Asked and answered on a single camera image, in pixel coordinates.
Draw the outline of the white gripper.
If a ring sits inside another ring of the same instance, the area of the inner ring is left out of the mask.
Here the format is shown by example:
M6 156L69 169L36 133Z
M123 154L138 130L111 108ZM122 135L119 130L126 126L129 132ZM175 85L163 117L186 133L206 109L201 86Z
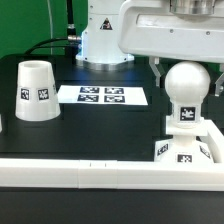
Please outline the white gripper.
M157 87L165 74L160 58L224 63L224 0L126 0L118 45L150 56Z

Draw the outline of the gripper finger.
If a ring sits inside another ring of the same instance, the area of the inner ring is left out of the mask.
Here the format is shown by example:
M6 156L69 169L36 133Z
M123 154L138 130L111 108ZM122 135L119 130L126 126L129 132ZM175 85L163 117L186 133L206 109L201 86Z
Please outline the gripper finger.
M215 82L215 96L219 97L224 91L224 63L219 65L220 75Z

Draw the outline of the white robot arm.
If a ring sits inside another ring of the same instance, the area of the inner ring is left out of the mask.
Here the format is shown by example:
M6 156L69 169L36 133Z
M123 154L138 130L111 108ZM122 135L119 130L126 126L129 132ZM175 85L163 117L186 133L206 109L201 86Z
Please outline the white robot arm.
M79 65L116 70L147 56L156 77L162 58L217 63L224 91L224 0L88 0Z

